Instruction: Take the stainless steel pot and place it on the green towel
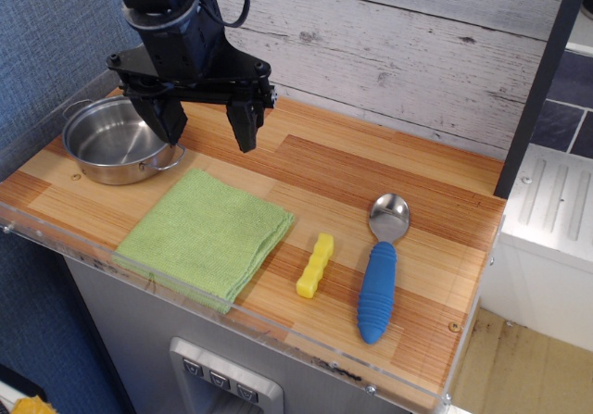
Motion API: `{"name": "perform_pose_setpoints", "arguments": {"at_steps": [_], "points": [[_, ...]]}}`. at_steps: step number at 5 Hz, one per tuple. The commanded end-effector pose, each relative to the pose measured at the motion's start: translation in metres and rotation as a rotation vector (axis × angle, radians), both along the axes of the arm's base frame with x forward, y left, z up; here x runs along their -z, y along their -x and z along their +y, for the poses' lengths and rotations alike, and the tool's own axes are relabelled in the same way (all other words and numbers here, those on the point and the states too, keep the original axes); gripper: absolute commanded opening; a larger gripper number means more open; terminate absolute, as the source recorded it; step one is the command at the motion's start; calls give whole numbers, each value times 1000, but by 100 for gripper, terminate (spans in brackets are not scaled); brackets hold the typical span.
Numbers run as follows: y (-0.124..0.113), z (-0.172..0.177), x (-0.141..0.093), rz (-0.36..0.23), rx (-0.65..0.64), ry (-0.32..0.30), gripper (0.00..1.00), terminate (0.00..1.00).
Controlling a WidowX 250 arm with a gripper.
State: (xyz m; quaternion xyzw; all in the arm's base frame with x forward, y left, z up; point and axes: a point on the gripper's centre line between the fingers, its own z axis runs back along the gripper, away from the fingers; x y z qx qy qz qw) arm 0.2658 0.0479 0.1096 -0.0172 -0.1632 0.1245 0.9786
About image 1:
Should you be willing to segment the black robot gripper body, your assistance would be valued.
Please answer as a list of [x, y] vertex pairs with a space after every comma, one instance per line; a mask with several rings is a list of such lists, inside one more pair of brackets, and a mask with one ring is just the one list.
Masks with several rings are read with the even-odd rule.
[[214, 104], [250, 98], [275, 106], [270, 64], [234, 48], [208, 14], [130, 13], [126, 19], [143, 44], [109, 55], [107, 66], [134, 94]]

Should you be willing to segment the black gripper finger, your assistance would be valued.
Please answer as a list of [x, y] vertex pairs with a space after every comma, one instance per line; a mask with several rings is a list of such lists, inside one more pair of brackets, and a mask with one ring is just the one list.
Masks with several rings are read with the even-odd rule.
[[226, 106], [226, 113], [240, 150], [247, 153], [257, 147], [257, 132], [264, 122], [264, 107], [252, 101], [238, 101]]
[[177, 144], [182, 137], [187, 117], [182, 102], [170, 98], [131, 98], [138, 115], [166, 144]]

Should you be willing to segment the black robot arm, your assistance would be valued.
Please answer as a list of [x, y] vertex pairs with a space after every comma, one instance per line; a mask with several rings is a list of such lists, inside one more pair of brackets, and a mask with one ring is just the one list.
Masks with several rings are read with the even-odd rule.
[[140, 36], [140, 46], [107, 57], [137, 113], [165, 143], [177, 144], [187, 117], [184, 102], [218, 104], [242, 152], [256, 148], [265, 112], [277, 93], [271, 66], [234, 48], [225, 31], [240, 27], [239, 17], [223, 19], [217, 0], [122, 0], [122, 12]]

